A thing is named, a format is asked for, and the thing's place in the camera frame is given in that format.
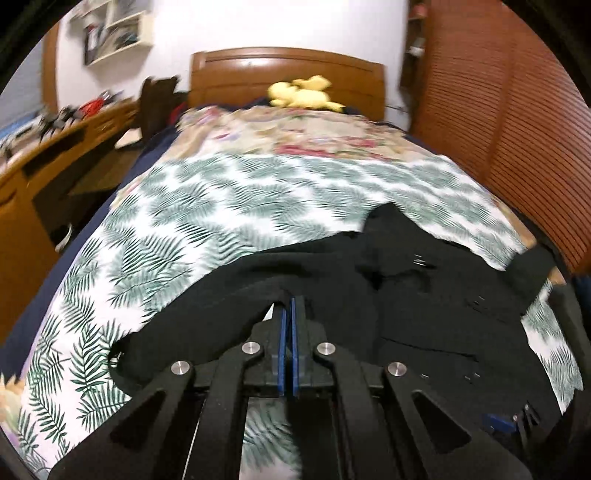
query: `wardrobe door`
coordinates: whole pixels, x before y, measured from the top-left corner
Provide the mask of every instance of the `wardrobe door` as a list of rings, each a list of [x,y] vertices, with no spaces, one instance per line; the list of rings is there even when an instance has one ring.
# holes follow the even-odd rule
[[[508,9],[499,0],[432,0],[423,95],[412,134],[478,179],[509,74]]]
[[[544,229],[572,270],[584,271],[585,257],[591,260],[591,111],[554,54],[511,15],[512,78],[484,184]]]

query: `stuffed animal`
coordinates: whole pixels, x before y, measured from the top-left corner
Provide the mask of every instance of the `stuffed animal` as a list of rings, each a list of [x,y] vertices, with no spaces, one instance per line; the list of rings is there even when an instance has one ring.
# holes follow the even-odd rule
[[[288,106],[294,99],[298,87],[294,87],[287,82],[274,83],[267,90],[267,95],[271,99],[272,106]]]
[[[331,102],[330,97],[322,90],[330,86],[330,82],[321,75],[314,75],[308,80],[294,80],[274,83],[267,90],[272,106],[321,109],[327,108],[334,112],[342,112],[344,105]]]

